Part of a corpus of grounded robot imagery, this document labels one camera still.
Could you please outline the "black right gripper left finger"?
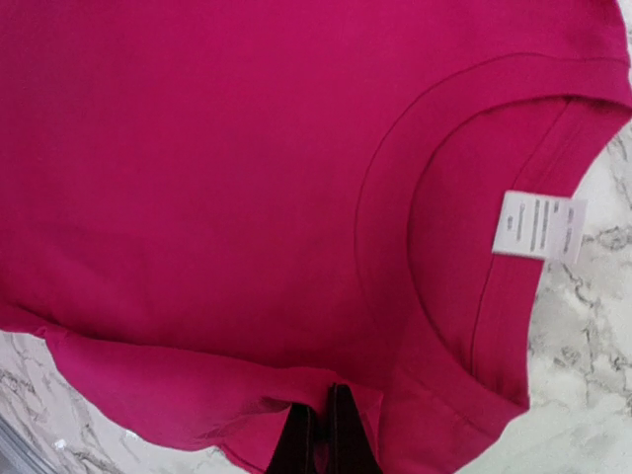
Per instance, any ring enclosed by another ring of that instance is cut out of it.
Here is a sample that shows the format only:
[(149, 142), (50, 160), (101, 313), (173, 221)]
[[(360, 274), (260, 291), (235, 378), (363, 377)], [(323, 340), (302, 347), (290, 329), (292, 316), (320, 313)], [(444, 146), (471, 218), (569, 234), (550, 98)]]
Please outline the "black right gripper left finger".
[(317, 432), (315, 412), (306, 405), (293, 404), (267, 474), (315, 474), (314, 444)]

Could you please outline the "magenta t-shirt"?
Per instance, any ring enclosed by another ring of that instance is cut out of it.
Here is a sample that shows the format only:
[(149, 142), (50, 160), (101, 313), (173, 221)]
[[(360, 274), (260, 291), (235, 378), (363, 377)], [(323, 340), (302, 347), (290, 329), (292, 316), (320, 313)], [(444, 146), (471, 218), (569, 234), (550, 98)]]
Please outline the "magenta t-shirt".
[(631, 118), (614, 1), (5, 1), (1, 327), (108, 418), (267, 472), (348, 385), (383, 473), (529, 407), (548, 240)]

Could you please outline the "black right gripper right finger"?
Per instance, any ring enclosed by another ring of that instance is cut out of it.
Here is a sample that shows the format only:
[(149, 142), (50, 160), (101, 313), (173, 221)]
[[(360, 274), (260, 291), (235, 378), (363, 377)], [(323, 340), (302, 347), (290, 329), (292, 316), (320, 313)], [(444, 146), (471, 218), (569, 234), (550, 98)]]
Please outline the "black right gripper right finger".
[(329, 390), (327, 433), (328, 473), (380, 474), (348, 385), (335, 384)]

